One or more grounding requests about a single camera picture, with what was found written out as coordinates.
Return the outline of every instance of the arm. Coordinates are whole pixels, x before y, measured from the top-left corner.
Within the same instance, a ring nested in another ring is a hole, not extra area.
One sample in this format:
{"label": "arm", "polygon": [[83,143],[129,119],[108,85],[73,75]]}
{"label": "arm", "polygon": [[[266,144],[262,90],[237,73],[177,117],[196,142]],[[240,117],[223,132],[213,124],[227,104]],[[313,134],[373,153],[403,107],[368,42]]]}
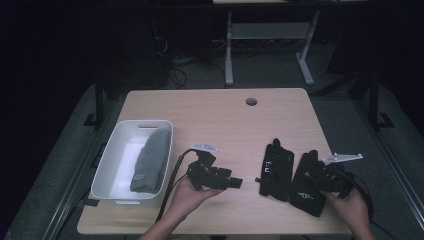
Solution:
{"label": "arm", "polygon": [[353,188],[349,196],[344,199],[337,198],[330,192],[323,192],[323,194],[349,227],[356,240],[376,239],[371,231],[367,205],[356,188]]}
{"label": "arm", "polygon": [[184,177],[177,185],[167,212],[139,240],[166,239],[185,220],[187,215],[196,210],[206,199],[216,196],[221,192],[222,190],[215,189],[196,191],[190,180]]}

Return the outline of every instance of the table top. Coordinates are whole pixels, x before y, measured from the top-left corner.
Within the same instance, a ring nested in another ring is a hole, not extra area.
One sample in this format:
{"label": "table top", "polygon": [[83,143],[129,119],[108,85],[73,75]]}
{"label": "table top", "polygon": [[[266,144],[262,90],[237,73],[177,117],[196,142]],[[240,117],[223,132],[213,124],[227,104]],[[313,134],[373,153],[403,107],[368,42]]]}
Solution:
{"label": "table top", "polygon": [[[246,104],[254,98],[255,106]],[[192,144],[211,143],[216,167],[231,169],[242,178],[240,189],[227,189],[208,199],[174,231],[175,234],[309,234],[349,233],[326,205],[316,218],[272,197],[259,195],[266,145],[279,138],[295,154],[294,169],[303,153],[318,150],[331,155],[328,143],[305,90],[216,89],[130,92],[118,122],[168,120],[174,126],[173,164]],[[177,179],[197,160],[188,154]],[[78,224],[83,234],[139,234],[154,223],[159,208],[119,206],[100,201],[85,206]]]}

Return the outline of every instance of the black device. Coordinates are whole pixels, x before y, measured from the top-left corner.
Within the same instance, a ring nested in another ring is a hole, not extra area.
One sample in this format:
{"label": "black device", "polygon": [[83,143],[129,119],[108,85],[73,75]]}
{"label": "black device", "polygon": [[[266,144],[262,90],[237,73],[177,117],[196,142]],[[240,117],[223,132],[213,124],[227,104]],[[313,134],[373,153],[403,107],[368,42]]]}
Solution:
{"label": "black device", "polygon": [[290,186],[289,203],[312,216],[319,217],[324,208],[325,197],[315,186],[311,176],[321,176],[324,163],[318,161],[318,152],[304,153]]}
{"label": "black device", "polygon": [[280,140],[275,138],[268,144],[262,162],[259,194],[271,195],[277,200],[287,202],[293,175],[294,153],[281,147]]}
{"label": "black device", "polygon": [[162,201],[156,222],[162,218],[163,212],[165,211],[166,203],[174,189],[174,180],[177,176],[178,169],[184,160],[185,155],[189,152],[196,152],[198,159],[189,164],[186,175],[190,179],[191,184],[196,190],[201,190],[202,186],[209,187],[212,189],[227,189],[227,188],[240,188],[243,179],[232,178],[231,170],[225,168],[212,167],[216,158],[210,152],[188,149],[178,158],[175,164],[174,170],[172,171],[169,179],[168,187],[166,189],[165,196]]}
{"label": "black device", "polygon": [[230,177],[230,169],[212,167],[215,156],[206,151],[195,152],[198,160],[188,165],[186,174],[196,190],[201,190],[202,186],[222,190],[241,187],[243,179]]}
{"label": "black device", "polygon": [[310,176],[316,188],[324,192],[336,192],[338,198],[345,198],[354,187],[349,179],[354,179],[351,172],[344,170],[341,163],[331,163]]}

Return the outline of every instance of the dark background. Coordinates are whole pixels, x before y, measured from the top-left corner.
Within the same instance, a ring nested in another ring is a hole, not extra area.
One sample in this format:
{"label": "dark background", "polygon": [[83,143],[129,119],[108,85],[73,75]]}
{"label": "dark background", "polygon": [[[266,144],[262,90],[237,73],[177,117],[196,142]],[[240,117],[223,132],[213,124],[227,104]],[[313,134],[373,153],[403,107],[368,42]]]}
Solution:
{"label": "dark background", "polygon": [[[329,71],[348,74],[366,66],[395,93],[405,113],[424,133],[423,8],[412,1],[399,2],[374,1],[366,11],[349,14],[323,11],[314,41],[339,42]],[[156,54],[158,42],[153,36],[158,32],[169,38],[170,48],[205,58],[208,54],[202,49],[208,49],[212,38],[225,39],[223,12],[192,13],[190,17],[169,13],[166,24],[158,26],[145,13],[93,8],[108,3],[112,2],[0,2],[0,237],[78,100],[96,78],[102,80],[109,98],[131,89],[160,88],[167,63]]]}

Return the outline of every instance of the white plastic bin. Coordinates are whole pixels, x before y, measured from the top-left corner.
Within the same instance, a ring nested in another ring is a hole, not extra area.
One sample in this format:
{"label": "white plastic bin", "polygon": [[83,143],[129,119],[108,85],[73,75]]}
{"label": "white plastic bin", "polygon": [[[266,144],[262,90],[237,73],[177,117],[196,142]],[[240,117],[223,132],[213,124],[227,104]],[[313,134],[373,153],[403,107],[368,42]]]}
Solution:
{"label": "white plastic bin", "polygon": [[[161,188],[156,194],[131,192],[130,184],[137,157],[150,135],[162,128],[171,133],[171,144]],[[94,176],[91,186],[93,196],[115,204],[159,207],[169,181],[173,135],[173,126],[166,120],[127,120],[118,123],[109,138]]]}

